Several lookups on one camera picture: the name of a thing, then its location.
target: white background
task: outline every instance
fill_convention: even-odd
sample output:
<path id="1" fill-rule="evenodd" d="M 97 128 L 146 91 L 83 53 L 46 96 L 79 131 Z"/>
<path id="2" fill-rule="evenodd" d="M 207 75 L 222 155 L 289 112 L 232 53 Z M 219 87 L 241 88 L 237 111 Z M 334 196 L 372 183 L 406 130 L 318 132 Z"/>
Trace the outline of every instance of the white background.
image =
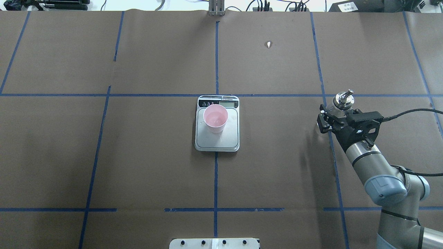
<path id="1" fill-rule="evenodd" d="M 5 10 L 3 6 L 4 0 L 1 1 L 0 8 Z M 90 0 L 91 4 L 88 5 L 90 11 L 99 11 L 105 0 Z M 225 7 L 235 6 L 244 11 L 251 0 L 225 0 Z M 331 7 L 333 3 L 342 2 L 344 0 L 327 0 L 327 9 Z M 429 0 L 424 0 L 426 5 L 422 12 L 429 13 L 441 13 L 438 6 L 432 6 L 429 4 Z M 161 0 L 107 0 L 103 10 L 106 11 L 123 11 L 129 9 L 140 9 L 153 11 L 160 5 Z M 284 11 L 288 3 L 278 0 L 271 0 L 271 6 L 273 11 Z M 324 12 L 325 1 L 324 0 L 309 0 L 306 4 L 312 12 Z M 200 2 L 197 0 L 166 0 L 165 5 L 161 11 L 192 11 L 192 10 L 208 10 L 208 2 Z M 253 3 L 252 7 L 257 7 L 257 3 Z"/>

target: metal pourer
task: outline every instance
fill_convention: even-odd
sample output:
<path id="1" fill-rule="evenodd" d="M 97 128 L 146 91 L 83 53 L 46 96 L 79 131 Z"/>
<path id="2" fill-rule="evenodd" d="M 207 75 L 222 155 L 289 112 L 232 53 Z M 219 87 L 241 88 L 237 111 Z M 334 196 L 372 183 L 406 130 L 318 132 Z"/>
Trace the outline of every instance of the metal pourer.
<path id="1" fill-rule="evenodd" d="M 340 92 L 334 98 L 334 105 L 340 110 L 349 110 L 354 104 L 353 90 L 349 89 L 347 92 Z"/>

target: black band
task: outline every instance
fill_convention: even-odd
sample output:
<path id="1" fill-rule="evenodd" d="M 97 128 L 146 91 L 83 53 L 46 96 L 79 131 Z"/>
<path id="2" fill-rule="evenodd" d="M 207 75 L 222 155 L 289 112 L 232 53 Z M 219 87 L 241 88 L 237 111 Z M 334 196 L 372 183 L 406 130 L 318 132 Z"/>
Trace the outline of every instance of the black band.
<path id="1" fill-rule="evenodd" d="M 421 249 L 423 245 L 423 234 L 424 234 L 424 226 L 420 227 L 420 237 L 418 238 L 418 249 Z"/>
<path id="2" fill-rule="evenodd" d="M 395 217 L 398 217 L 398 218 L 414 221 L 414 222 L 416 222 L 418 220 L 417 218 L 414 218 L 414 217 L 409 217 L 409 216 L 406 216 L 406 215 L 397 214 L 397 213 L 390 212 L 390 211 L 387 211 L 387 210 L 384 210 L 384 209 L 382 209 L 381 212 L 385 213 L 385 214 L 389 214 L 389 215 L 395 216 Z"/>
<path id="3" fill-rule="evenodd" d="M 362 158 L 365 157 L 365 156 L 369 156 L 369 155 L 372 155 L 372 154 L 381 154 L 381 153 L 378 152 L 378 151 L 371 151 L 371 152 L 365 153 L 365 154 L 363 154 L 363 155 L 360 155 L 359 157 L 357 157 L 357 158 L 352 162 L 352 166 L 354 167 L 354 164 L 355 164 L 358 160 L 362 159 Z"/>

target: pink cup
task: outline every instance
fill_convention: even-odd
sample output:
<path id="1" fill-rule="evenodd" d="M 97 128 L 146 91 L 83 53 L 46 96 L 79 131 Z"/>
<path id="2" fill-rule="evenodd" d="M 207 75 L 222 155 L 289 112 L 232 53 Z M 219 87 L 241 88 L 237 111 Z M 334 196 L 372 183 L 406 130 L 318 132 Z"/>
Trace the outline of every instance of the pink cup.
<path id="1" fill-rule="evenodd" d="M 203 120 L 212 133 L 220 133 L 228 121 L 228 111 L 222 105 L 210 105 L 203 112 Z"/>

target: white sticker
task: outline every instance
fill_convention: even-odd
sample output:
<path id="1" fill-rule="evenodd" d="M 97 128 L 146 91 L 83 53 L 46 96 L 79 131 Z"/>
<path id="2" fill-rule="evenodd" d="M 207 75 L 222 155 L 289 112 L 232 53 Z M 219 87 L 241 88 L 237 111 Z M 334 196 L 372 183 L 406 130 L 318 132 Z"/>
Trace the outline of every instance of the white sticker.
<path id="1" fill-rule="evenodd" d="M 357 6 L 355 6 L 354 2 L 349 2 L 349 3 L 345 3 L 345 4 L 339 4 L 338 7 L 340 8 L 340 10 L 342 12 L 351 12 L 351 11 L 358 10 Z"/>

